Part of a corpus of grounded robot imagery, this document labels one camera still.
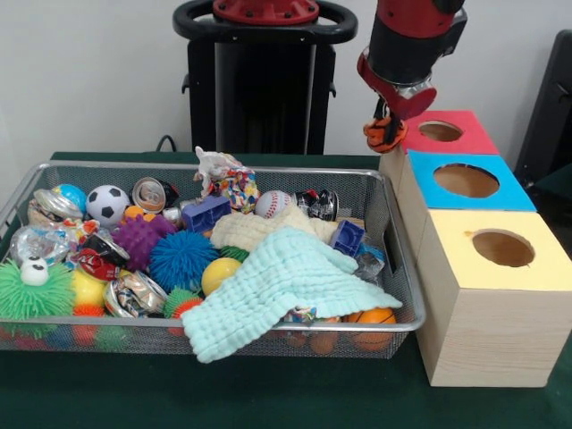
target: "purple spiky ball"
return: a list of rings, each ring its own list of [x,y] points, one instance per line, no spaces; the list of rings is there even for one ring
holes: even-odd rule
[[[153,247],[160,239],[175,232],[175,227],[161,215],[155,216],[150,222],[138,215],[135,219],[126,219],[125,224],[112,235],[115,243],[129,253],[126,268],[134,272],[146,271]]]

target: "metal basket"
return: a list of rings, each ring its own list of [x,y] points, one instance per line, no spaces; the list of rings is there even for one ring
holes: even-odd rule
[[[396,324],[277,324],[240,355],[390,358],[425,320],[425,307],[408,248],[397,203],[389,182],[377,172],[303,168],[254,167],[262,191],[281,189],[335,190],[340,216],[363,219],[366,240],[383,248],[385,290],[403,302]],[[153,176],[174,184],[181,199],[195,198],[201,185],[192,180],[196,165],[58,162],[30,170],[0,212],[0,258],[8,253],[10,238],[26,224],[27,206],[35,189],[73,183],[84,190],[114,184],[129,190],[141,177]],[[377,343],[365,347],[364,343]],[[117,317],[46,317],[15,323],[0,319],[0,349],[44,351],[99,351],[116,353],[191,354],[180,320]]]

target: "stacked boxes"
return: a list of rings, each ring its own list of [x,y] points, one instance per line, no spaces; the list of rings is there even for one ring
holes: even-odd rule
[[[408,126],[380,168],[423,283],[431,385],[544,386],[572,328],[572,262],[474,115]]]

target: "circular hole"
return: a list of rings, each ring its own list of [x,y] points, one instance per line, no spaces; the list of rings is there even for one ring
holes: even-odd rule
[[[437,141],[455,141],[463,135],[463,130],[452,123],[443,121],[428,121],[419,125],[421,134]]]
[[[534,260],[534,249],[530,243],[510,231],[479,231],[473,236],[473,246],[479,255],[497,265],[518,267]]]
[[[487,198],[499,190],[499,181],[486,170],[468,164],[447,164],[433,173],[435,181],[453,194]]]

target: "mint green cloth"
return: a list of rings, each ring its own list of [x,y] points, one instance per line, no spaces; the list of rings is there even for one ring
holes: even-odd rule
[[[306,232],[269,234],[244,264],[200,306],[182,314],[190,345],[203,363],[226,358],[258,339],[296,307],[317,317],[375,307],[401,307],[380,288],[352,275],[358,263]]]

